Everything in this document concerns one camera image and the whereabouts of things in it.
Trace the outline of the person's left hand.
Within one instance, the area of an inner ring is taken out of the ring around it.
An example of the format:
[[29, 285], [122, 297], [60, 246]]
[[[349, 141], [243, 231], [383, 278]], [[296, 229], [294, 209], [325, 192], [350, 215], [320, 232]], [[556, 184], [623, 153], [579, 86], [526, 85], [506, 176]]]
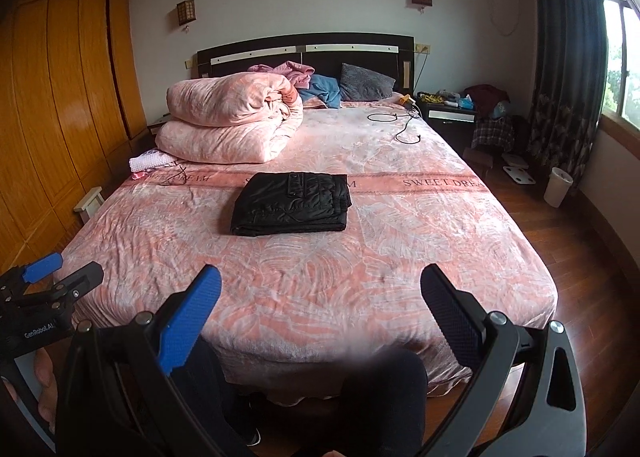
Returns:
[[46, 349], [41, 347], [35, 352], [17, 359], [17, 367], [29, 385], [29, 390], [38, 399], [38, 414], [55, 433], [56, 404], [58, 403], [58, 385], [53, 371], [52, 359]]

